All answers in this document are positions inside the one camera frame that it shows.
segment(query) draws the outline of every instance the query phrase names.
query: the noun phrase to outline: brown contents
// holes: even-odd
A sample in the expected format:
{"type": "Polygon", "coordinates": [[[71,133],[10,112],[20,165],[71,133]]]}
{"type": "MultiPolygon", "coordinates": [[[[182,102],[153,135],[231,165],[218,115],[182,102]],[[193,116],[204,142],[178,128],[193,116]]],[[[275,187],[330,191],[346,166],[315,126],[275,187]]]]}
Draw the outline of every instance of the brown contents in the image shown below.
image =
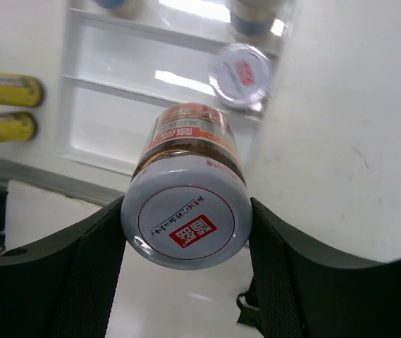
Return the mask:
{"type": "Polygon", "coordinates": [[[181,104],[168,109],[159,116],[145,149],[148,150],[142,154],[133,178],[150,163],[162,158],[198,155],[226,165],[245,183],[242,168],[236,158],[236,145],[230,125],[222,114],[211,107],[181,104]],[[178,136],[179,131],[186,129],[192,133],[190,136],[178,136]],[[171,132],[172,139],[162,140],[161,136],[167,132],[171,132]]]}

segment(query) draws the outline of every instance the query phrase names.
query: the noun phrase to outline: yellow bottle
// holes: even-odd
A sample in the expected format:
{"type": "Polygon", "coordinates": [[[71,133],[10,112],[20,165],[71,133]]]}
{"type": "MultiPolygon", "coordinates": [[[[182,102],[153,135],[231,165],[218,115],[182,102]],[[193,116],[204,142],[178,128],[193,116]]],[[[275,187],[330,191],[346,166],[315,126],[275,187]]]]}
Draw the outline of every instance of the yellow bottle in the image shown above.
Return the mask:
{"type": "Polygon", "coordinates": [[[37,133],[35,119],[29,113],[0,114],[0,142],[24,142],[37,133]]]}
{"type": "Polygon", "coordinates": [[[44,88],[34,77],[0,72],[0,104],[36,107],[44,99],[44,88]]]}

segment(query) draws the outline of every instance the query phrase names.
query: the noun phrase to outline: white jar lid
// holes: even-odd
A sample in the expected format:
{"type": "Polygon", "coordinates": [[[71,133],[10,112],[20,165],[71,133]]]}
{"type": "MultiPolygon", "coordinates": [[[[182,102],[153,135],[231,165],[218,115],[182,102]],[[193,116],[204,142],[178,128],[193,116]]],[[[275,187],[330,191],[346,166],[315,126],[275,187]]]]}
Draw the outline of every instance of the white jar lid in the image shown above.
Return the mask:
{"type": "Polygon", "coordinates": [[[209,84],[224,104],[246,109],[269,95],[271,62],[249,44],[231,44],[214,59],[209,84]]]}
{"type": "Polygon", "coordinates": [[[135,177],[121,222],[140,255],[168,268],[196,270],[226,261],[245,245],[252,205],[232,170],[186,155],[155,161],[135,177]]]}

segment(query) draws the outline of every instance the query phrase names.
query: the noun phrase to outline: red label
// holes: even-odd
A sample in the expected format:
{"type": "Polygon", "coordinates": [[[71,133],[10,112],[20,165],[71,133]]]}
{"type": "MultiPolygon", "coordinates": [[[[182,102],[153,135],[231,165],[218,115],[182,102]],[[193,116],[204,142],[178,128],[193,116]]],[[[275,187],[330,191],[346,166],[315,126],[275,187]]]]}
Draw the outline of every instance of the red label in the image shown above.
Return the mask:
{"type": "Polygon", "coordinates": [[[216,230],[217,227],[215,227],[205,215],[200,215],[194,220],[191,220],[188,224],[179,227],[169,236],[171,236],[179,246],[187,248],[189,245],[194,244],[199,239],[202,239],[216,230]]]}
{"type": "Polygon", "coordinates": [[[228,176],[230,176],[231,178],[233,178],[234,180],[240,180],[240,178],[230,169],[224,167],[223,165],[220,165],[218,163],[214,163],[213,161],[210,160],[206,160],[206,164],[209,165],[210,167],[214,167],[219,169],[220,171],[224,172],[225,174],[227,174],[228,176]]]}
{"type": "Polygon", "coordinates": [[[200,136],[200,128],[198,127],[173,128],[156,136],[153,142],[150,144],[150,148],[164,141],[167,141],[168,139],[177,139],[180,137],[199,137],[199,136],[200,136]]]}
{"type": "Polygon", "coordinates": [[[235,67],[238,75],[240,76],[241,83],[244,86],[252,86],[255,83],[254,73],[252,72],[249,63],[246,61],[238,61],[235,63],[235,67]]]}

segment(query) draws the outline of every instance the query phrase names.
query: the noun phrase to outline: red logo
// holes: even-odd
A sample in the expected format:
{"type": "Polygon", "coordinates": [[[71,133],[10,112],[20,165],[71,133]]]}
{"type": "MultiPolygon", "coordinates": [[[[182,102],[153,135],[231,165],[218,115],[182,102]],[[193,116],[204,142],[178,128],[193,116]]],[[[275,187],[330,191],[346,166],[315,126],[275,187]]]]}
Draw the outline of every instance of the red logo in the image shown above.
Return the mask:
{"type": "Polygon", "coordinates": [[[238,61],[235,63],[238,75],[240,76],[241,83],[248,87],[255,83],[254,73],[250,68],[250,64],[246,61],[238,61]]]}
{"type": "Polygon", "coordinates": [[[191,220],[188,224],[179,227],[169,236],[177,242],[179,246],[187,248],[189,245],[194,244],[199,239],[202,239],[216,230],[217,227],[215,227],[205,215],[200,215],[194,220],[191,220]]]}
{"type": "Polygon", "coordinates": [[[200,128],[198,127],[182,127],[182,128],[173,128],[162,132],[158,136],[156,136],[153,142],[150,144],[150,148],[160,144],[164,141],[168,141],[170,139],[178,139],[181,137],[198,137],[200,136],[200,128]]]}

